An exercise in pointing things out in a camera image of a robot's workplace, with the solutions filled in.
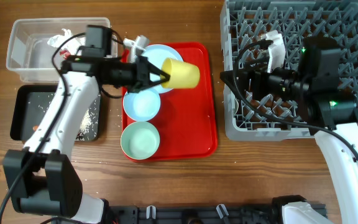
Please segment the light blue plate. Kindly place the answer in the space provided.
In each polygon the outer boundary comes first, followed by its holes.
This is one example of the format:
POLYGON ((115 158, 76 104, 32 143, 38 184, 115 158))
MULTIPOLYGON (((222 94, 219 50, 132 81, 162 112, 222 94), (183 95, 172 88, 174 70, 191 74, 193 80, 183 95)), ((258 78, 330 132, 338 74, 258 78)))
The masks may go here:
MULTIPOLYGON (((147 46, 141 56, 147 57, 148 61, 159 69, 162 69, 162 65, 167 58, 183 62, 181 55, 175 49, 162 44, 147 46)), ((158 75, 154 73, 150 74, 150 81, 156 82, 159 80, 160 77, 158 75)), ((160 95, 173 90, 171 88, 163 88, 161 85, 154 86, 153 89, 160 95)))

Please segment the clear plastic bin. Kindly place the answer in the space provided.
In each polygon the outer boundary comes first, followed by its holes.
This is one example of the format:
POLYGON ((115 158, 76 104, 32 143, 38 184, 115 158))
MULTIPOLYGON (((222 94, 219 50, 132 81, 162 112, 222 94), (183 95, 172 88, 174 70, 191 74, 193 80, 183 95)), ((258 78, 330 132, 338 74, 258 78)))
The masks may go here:
POLYGON ((15 21, 6 56, 6 68, 24 83, 57 83, 51 57, 56 47, 48 44, 57 35, 69 37, 86 30, 88 25, 110 27, 106 17, 61 17, 18 19, 15 21))

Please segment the grey dishwasher rack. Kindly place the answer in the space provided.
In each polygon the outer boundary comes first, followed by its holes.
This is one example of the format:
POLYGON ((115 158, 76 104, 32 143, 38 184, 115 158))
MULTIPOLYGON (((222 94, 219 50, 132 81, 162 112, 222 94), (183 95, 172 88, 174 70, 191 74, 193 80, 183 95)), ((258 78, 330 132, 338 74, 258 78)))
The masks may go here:
MULTIPOLYGON (((283 35, 287 49, 284 67, 296 69, 303 40, 309 36, 331 37, 341 46, 340 89, 358 99, 358 1, 225 1, 220 12, 221 48, 224 69, 231 70, 235 59, 241 62, 264 56, 249 44, 271 30, 283 35)), ((224 89, 225 131, 234 141, 282 141, 308 138, 309 131, 281 122, 270 122, 255 113, 260 109, 278 119, 299 122, 298 105, 273 95, 247 102, 224 89)))

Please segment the white rice pile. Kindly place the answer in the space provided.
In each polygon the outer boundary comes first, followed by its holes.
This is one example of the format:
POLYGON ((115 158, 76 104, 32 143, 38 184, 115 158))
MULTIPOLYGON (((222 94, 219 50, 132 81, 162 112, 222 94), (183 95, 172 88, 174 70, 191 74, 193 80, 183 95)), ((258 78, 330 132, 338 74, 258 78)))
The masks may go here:
POLYGON ((98 136, 99 114, 86 110, 80 124, 80 130, 76 136, 77 141, 94 141, 98 136))

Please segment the white napkin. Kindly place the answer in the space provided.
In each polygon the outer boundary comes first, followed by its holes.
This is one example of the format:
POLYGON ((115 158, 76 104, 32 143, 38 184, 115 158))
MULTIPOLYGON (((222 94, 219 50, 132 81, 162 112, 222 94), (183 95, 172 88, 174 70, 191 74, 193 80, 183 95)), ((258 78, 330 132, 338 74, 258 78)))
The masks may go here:
MULTIPOLYGON (((62 29, 64 32, 63 35, 55 35, 48 39, 47 44, 51 47, 55 47, 56 49, 62 45, 64 41, 69 39, 73 36, 70 29, 62 29)), ((85 44, 85 37, 76 37, 72 39, 71 41, 67 42, 63 47, 62 50, 66 50, 71 55, 75 54, 76 51, 79 49, 80 46, 85 44)))

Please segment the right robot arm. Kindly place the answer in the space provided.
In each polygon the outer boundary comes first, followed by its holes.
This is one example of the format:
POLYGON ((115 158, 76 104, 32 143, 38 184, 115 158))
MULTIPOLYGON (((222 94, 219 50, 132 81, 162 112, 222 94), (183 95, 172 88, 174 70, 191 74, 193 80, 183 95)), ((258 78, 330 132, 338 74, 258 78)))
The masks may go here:
POLYGON ((251 92, 256 100, 272 94, 297 103, 298 125, 310 131, 325 158, 342 221, 358 223, 358 102, 339 89, 340 46, 330 37, 305 38, 296 70, 283 66, 281 37, 263 35, 256 46, 268 55, 235 62, 221 80, 241 101, 251 92))

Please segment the light blue bowl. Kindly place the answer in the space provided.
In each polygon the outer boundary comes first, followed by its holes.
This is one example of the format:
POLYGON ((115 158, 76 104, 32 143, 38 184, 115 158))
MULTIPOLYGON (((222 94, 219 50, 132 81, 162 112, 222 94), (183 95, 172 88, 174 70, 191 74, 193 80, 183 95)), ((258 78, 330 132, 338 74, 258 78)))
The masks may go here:
POLYGON ((153 119, 161 107, 160 95, 154 90, 142 90, 138 93, 125 93, 123 108, 134 121, 149 121, 153 119))

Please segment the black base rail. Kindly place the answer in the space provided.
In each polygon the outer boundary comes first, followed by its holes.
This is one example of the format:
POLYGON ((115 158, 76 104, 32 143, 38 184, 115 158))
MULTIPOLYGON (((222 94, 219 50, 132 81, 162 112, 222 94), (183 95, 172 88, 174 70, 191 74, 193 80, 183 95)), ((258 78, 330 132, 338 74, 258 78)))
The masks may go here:
POLYGON ((111 223, 188 223, 197 218, 202 223, 281 223, 278 209, 266 204, 226 207, 220 215, 217 207, 112 206, 111 223))

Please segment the black waste tray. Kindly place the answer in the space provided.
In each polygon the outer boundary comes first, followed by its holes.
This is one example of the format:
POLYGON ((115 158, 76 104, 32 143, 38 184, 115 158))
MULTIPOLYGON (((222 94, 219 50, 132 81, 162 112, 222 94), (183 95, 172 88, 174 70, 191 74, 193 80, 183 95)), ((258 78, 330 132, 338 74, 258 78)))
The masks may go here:
MULTIPOLYGON (((10 137, 15 141, 27 141, 42 121, 57 87, 55 85, 23 85, 17 91, 10 137)), ((99 114, 101 96, 88 108, 99 114)))

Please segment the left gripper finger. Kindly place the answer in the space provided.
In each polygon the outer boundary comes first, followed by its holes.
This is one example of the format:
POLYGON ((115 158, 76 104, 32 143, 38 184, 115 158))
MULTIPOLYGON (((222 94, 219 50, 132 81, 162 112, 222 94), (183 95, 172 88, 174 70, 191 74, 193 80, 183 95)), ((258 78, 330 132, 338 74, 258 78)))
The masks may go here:
POLYGON ((164 79, 169 80, 170 75, 164 72, 163 70, 159 69, 152 63, 150 63, 147 59, 145 59, 145 66, 146 66, 146 72, 145 72, 145 79, 150 79, 150 74, 156 74, 156 75, 162 75, 164 79))
POLYGON ((140 91, 152 88, 157 85, 161 85, 165 82, 168 82, 169 80, 170 80, 169 78, 163 78, 163 79, 157 80, 157 81, 150 81, 149 79, 147 79, 146 81, 141 82, 140 91))

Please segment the red serving tray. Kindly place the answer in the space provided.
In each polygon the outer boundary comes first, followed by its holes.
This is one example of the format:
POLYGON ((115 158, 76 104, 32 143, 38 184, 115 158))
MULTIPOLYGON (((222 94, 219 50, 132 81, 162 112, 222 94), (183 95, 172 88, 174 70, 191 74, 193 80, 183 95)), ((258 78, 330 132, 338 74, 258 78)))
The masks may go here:
MULTIPOLYGON (((184 62, 196 65, 200 81, 195 88, 171 90, 160 95, 158 114, 146 121, 157 128, 160 145, 150 158, 140 161, 191 159, 211 155, 218 137, 208 51, 198 42, 166 44, 184 62)), ((122 101, 122 131, 136 121, 126 115, 122 101)))

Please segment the yellow plastic cup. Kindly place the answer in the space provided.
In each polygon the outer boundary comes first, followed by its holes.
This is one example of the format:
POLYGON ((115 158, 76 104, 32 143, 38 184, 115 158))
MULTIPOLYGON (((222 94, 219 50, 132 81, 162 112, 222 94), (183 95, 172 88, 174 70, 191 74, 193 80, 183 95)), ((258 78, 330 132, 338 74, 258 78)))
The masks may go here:
POLYGON ((163 88, 190 89, 195 88, 200 81, 200 70, 196 65, 166 58, 161 70, 169 74, 169 81, 163 82, 163 88))

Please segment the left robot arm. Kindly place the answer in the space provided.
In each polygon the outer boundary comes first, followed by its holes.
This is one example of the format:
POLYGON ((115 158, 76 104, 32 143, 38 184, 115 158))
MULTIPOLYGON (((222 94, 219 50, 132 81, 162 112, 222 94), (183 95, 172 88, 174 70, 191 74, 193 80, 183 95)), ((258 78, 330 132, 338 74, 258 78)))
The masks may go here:
POLYGON ((143 56, 132 63, 112 57, 112 35, 111 28, 88 25, 79 53, 55 67, 59 83, 38 129, 21 150, 9 150, 4 156, 8 191, 0 206, 0 223, 8 203, 19 213, 47 215, 51 221, 109 219, 108 202, 84 193, 70 160, 85 112, 104 85, 137 93, 155 86, 150 80, 153 73, 161 76, 162 83, 172 79, 143 56))

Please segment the light green bowl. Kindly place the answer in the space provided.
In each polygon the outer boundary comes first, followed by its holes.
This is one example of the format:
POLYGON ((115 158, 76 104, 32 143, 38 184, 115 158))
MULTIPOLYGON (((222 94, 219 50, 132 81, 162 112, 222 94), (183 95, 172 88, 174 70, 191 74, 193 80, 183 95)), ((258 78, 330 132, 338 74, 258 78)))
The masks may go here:
POLYGON ((136 121, 128 125, 121 134, 123 153, 134 160, 152 157, 160 145, 157 128, 146 121, 136 121))

